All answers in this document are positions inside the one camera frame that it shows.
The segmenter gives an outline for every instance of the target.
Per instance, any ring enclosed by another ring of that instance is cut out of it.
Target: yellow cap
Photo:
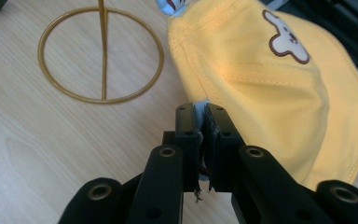
[[[246,144],[270,151],[298,183],[352,183],[358,72],[334,37],[256,0],[199,0],[168,30],[190,101],[224,107]]]

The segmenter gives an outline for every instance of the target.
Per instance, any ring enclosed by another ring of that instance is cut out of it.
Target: baseball cap
[[[256,0],[199,0],[170,17],[168,41],[188,99],[224,107],[247,145],[310,189],[354,181],[358,72],[323,28]]]

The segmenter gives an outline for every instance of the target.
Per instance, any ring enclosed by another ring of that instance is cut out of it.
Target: yellow fabric
[[[283,29],[297,52],[280,52]],[[270,151],[310,189],[354,180],[358,73],[334,37],[256,0],[199,0],[168,30],[190,101],[223,106],[247,145]]]

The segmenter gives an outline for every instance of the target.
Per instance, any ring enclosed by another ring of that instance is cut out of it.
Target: tabletop
[[[127,102],[81,102],[51,85],[38,62],[39,40],[62,14],[97,0],[9,0],[0,11],[0,223],[57,223],[88,181],[125,183],[140,174],[174,112],[187,103],[167,46],[169,17],[155,1],[104,1],[145,21],[164,51],[157,82]],[[44,47],[46,65],[67,90],[101,97],[103,48],[97,11],[61,22]],[[142,26],[109,13],[107,98],[139,90],[158,69],[156,42]],[[230,195],[185,193],[183,223],[238,223]]]

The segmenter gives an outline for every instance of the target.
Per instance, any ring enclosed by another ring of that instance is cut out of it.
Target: gold rod
[[[101,36],[103,41],[103,100],[106,100],[106,66],[107,66],[107,8],[103,5],[103,0],[98,0],[101,23]]]

